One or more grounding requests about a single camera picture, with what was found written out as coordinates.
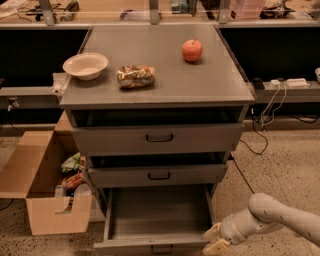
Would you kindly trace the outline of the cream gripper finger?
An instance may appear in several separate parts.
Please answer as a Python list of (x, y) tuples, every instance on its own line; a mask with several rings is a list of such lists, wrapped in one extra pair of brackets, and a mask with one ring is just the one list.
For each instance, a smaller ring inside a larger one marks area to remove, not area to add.
[(216, 256), (218, 254), (227, 252), (230, 243), (225, 239), (217, 238), (210, 241), (203, 249), (205, 256)]

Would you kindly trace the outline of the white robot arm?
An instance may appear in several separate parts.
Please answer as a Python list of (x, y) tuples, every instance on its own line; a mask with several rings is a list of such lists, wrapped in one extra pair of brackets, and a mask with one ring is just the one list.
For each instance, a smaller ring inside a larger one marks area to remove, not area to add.
[(205, 256), (226, 252), (230, 245), (239, 245), (249, 236), (277, 231), (283, 226), (320, 246), (320, 217), (282, 204), (264, 193), (253, 194), (248, 206), (214, 224), (203, 235), (209, 242)]

